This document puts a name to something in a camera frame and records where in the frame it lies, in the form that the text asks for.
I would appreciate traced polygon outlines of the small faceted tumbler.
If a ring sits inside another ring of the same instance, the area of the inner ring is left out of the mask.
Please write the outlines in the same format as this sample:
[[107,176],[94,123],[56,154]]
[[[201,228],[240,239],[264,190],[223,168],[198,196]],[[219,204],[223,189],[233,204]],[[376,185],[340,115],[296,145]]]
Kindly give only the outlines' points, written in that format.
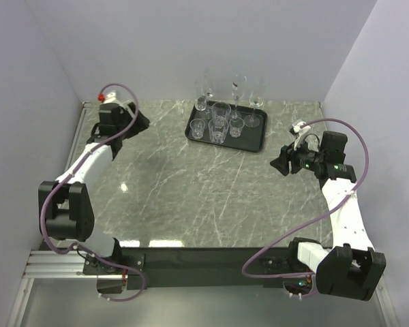
[[204,136],[204,130],[207,126],[207,122],[203,119],[193,119],[190,122],[190,130],[192,133],[192,138],[195,140],[202,139]]
[[232,138],[239,138],[245,126],[242,118],[234,118],[229,121],[229,133]]

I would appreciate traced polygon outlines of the clear glass tumbler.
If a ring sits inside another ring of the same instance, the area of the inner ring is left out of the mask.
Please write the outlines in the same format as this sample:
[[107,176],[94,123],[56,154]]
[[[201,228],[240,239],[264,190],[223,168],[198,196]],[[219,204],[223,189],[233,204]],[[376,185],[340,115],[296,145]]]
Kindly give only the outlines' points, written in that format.
[[212,107],[212,117],[217,128],[221,128],[230,118],[231,107],[224,102],[215,102]]

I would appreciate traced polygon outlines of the small stemmed glass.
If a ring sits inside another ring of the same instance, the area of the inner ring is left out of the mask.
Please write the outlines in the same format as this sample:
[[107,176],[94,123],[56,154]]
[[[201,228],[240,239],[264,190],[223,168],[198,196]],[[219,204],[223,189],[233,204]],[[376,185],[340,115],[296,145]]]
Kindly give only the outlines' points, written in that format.
[[195,109],[198,111],[205,111],[207,109],[207,96],[206,96],[206,82],[204,80],[195,82]]

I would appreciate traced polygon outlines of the clear flute glass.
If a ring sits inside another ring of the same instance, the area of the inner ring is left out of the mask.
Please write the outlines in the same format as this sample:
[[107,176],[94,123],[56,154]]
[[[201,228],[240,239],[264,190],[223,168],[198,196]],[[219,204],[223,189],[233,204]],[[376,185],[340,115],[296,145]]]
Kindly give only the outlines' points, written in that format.
[[249,97],[249,104],[252,107],[252,113],[245,116],[244,123],[246,127],[255,128],[259,126],[260,121],[256,116],[256,111],[261,109],[264,104],[264,91],[266,88],[267,80],[264,77],[259,77],[255,81],[252,92]]

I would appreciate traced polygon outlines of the champagne flute with dark mark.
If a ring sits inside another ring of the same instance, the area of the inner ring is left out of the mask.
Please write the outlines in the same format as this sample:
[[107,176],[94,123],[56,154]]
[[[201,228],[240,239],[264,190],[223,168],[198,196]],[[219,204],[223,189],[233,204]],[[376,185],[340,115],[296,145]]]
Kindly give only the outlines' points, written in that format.
[[238,113],[238,105],[239,105],[239,102],[241,101],[241,98],[243,97],[245,93],[246,81],[247,81],[247,78],[242,74],[237,74],[232,79],[231,91],[232,91],[232,99],[234,101],[234,106],[230,111],[230,115],[229,115],[230,120],[240,117],[240,114]]

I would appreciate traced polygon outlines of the clear wine glass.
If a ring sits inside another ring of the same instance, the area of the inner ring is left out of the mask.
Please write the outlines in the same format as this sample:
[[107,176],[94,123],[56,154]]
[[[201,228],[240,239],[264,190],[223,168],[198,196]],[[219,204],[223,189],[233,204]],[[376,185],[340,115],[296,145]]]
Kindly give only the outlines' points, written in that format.
[[209,68],[206,68],[204,70],[204,78],[203,78],[203,95],[205,97],[205,110],[204,110],[204,118],[205,119],[211,119],[212,118],[212,112],[211,112],[211,105],[209,104],[209,101],[212,100],[214,96],[214,82],[213,82],[213,77],[211,75],[211,70]]

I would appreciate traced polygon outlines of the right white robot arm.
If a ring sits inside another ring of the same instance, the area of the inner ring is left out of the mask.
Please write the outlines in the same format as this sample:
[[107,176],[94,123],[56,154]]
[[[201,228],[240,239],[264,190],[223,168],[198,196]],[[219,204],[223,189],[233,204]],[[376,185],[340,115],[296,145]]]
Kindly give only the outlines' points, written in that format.
[[345,164],[345,134],[326,131],[317,151],[308,147],[306,131],[283,146],[279,157],[270,164],[284,176],[310,170],[331,214],[333,246],[325,249],[313,240],[295,238],[286,256],[290,270],[301,272],[308,267],[316,274],[316,287],[322,294],[368,301],[386,268],[383,253],[370,241],[359,209],[354,187],[354,168]]

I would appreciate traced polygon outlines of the faceted tumbler front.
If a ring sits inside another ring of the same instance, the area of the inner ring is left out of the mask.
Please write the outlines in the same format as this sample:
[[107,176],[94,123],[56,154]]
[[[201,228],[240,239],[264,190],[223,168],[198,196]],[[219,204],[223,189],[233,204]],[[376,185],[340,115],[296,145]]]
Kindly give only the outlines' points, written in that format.
[[227,120],[221,117],[211,119],[208,128],[210,141],[215,144],[223,144],[229,128]]

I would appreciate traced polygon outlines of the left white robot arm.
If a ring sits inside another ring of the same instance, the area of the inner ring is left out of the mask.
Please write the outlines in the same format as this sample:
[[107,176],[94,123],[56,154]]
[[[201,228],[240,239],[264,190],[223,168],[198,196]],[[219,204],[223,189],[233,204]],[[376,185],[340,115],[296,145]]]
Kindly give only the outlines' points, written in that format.
[[123,141],[146,130],[149,120],[134,102],[104,101],[98,114],[99,121],[80,157],[56,180],[39,186],[39,229],[55,253],[82,249],[99,259],[107,273],[115,274],[123,265],[121,246],[117,239],[95,229],[89,188],[118,155]]

